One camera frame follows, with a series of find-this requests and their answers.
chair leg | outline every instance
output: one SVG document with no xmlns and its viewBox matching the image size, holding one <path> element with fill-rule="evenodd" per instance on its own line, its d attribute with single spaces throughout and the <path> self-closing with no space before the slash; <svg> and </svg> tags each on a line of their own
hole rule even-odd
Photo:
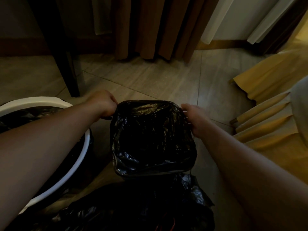
<svg viewBox="0 0 308 231">
<path fill-rule="evenodd" d="M 72 97 L 80 95 L 67 38 L 55 0 L 27 0 Z"/>
</svg>

grout line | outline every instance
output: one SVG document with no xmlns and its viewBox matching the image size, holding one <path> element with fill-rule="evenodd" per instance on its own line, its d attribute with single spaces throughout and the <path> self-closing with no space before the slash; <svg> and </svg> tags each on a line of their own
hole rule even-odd
<svg viewBox="0 0 308 231">
<path fill-rule="evenodd" d="M 199 91 L 200 91 L 200 79 L 201 79 L 201 68 L 202 68 L 202 55 L 203 55 L 203 51 L 201 52 L 201 62 L 200 62 L 200 73 L 199 73 L 199 86 L 198 86 L 198 97 L 197 97 L 197 105 L 198 105 L 198 101 L 199 101 Z"/>
<path fill-rule="evenodd" d="M 120 85 L 120 86 L 122 86 L 122 87 L 128 88 L 128 89 L 130 89 L 130 90 L 136 91 L 136 92 L 138 92 L 138 93 L 141 93 L 141 94 L 143 94 L 143 95 L 147 95 L 147 96 L 149 96 L 149 97 L 152 97 L 152 98 L 158 100 L 158 98 L 156 98 L 156 97 L 153 97 L 153 96 L 150 96 L 150 95 L 148 95 L 148 94 L 142 93 L 142 92 L 140 92 L 140 91 L 134 90 L 134 89 L 132 89 L 132 88 L 130 88 L 130 87 L 126 87 L 126 86 L 124 86 L 124 85 L 118 84 L 118 83 L 116 83 L 116 82 L 114 82 L 114 81 L 111 81 L 111 80 L 109 80 L 109 79 L 99 77 L 99 76 L 97 76 L 97 75 L 95 75 L 95 74 L 92 74 L 92 73 L 89 73 L 89 72 L 86 72 L 86 73 L 91 74 L 91 75 L 93 75 L 93 76 L 95 76 L 95 77 L 98 77 L 98 78 L 107 80 L 107 81 L 109 81 L 109 82 L 113 82 L 113 83 L 115 83 L 115 84 L 117 84 L 117 85 Z"/>
<path fill-rule="evenodd" d="M 228 124 L 226 124 L 226 123 L 216 121 L 216 120 L 214 120 L 214 119 L 212 119 L 212 118 L 210 118 L 210 120 L 215 121 L 215 122 L 218 122 L 218 123 L 220 123 L 220 124 L 224 124 L 225 126 L 228 126 L 228 127 L 232 127 L 232 128 L 234 128 L 233 126 L 229 126 L 229 125 L 228 125 Z"/>
<path fill-rule="evenodd" d="M 63 92 L 65 88 L 66 88 L 66 86 L 65 86 L 55 97 L 57 97 L 58 95 L 60 95 L 60 93 Z"/>
</svg>

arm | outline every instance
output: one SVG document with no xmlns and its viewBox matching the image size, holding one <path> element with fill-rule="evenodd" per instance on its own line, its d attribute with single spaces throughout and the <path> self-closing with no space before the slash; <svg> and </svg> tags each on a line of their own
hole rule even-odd
<svg viewBox="0 0 308 231">
<path fill-rule="evenodd" d="M 246 212 L 261 230 L 308 230 L 308 186 L 182 104 L 200 138 Z"/>
<path fill-rule="evenodd" d="M 112 115 L 107 91 L 86 102 L 0 134 L 0 230 L 24 208 L 93 122 Z"/>
</svg>

white plastic rim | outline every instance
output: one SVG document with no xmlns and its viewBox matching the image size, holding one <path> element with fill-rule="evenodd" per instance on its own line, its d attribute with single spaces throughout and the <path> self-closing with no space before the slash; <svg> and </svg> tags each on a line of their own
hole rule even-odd
<svg viewBox="0 0 308 231">
<path fill-rule="evenodd" d="M 0 106 L 0 117 L 8 113 L 20 110 L 20 109 L 26 109 L 26 108 L 37 107 L 37 106 L 52 106 L 52 107 L 58 107 L 58 108 L 68 108 L 72 105 L 57 97 L 48 97 L 48 96 L 29 97 L 29 98 L 24 98 L 24 99 L 19 99 L 19 100 L 13 100 L 13 101 L 10 101 Z M 89 143 L 90 143 L 90 129 L 88 129 L 85 133 L 83 148 L 75 164 L 72 166 L 72 168 L 67 172 L 67 174 L 64 175 L 63 178 L 60 179 L 60 181 L 58 181 L 56 184 L 54 184 L 44 193 L 31 199 L 20 213 L 24 212 L 28 207 L 48 197 L 53 192 L 58 190 L 65 182 L 67 182 L 67 180 L 75 173 L 75 171 L 78 169 L 81 162 L 83 161 L 87 153 Z"/>
</svg>

person's left hand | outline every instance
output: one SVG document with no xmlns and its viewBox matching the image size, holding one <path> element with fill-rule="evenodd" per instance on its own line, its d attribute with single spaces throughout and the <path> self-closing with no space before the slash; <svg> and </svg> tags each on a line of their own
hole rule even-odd
<svg viewBox="0 0 308 231">
<path fill-rule="evenodd" d="M 108 117 L 114 114 L 118 105 L 118 102 L 113 94 L 107 90 L 101 90 L 92 93 L 87 99 L 86 103 L 97 108 L 99 112 L 99 118 L 108 120 L 111 119 Z"/>
</svg>

